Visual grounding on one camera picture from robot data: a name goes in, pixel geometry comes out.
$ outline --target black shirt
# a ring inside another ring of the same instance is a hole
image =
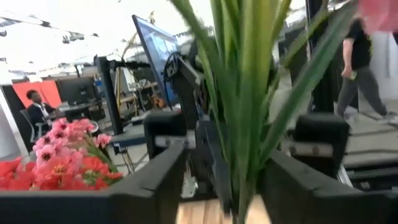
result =
[[[359,19],[353,22],[346,38],[354,39],[353,54],[351,56],[353,70],[369,66],[372,42],[370,37],[363,31],[362,22]]]
[[[394,36],[394,39],[396,40],[396,43],[398,44],[398,32],[393,32],[392,36]]]

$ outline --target man in suit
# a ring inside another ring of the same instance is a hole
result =
[[[36,124],[47,123],[43,125],[42,130],[48,131],[50,129],[51,120],[49,120],[50,114],[55,112],[55,108],[50,105],[43,103],[42,97],[36,90],[29,90],[26,93],[26,97],[32,100],[32,104],[27,108],[27,112],[31,118],[31,122],[35,128],[35,132],[38,131]]]

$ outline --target monitor arm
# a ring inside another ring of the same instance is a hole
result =
[[[199,120],[195,93],[200,89],[203,75],[197,73],[192,66],[175,52],[168,58],[164,67],[164,80],[170,82],[180,99],[188,130],[194,130]]]

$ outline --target ceiling light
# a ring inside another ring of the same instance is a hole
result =
[[[0,30],[0,37],[6,37],[7,36],[7,31],[6,30]]]

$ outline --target black pants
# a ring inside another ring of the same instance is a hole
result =
[[[343,78],[343,86],[338,96],[337,114],[342,117],[344,116],[344,112],[352,102],[359,88],[375,112],[381,116],[387,115],[388,110],[380,99],[379,84],[377,84],[373,72],[369,67],[363,67],[357,69],[356,73],[357,75],[354,80]]]

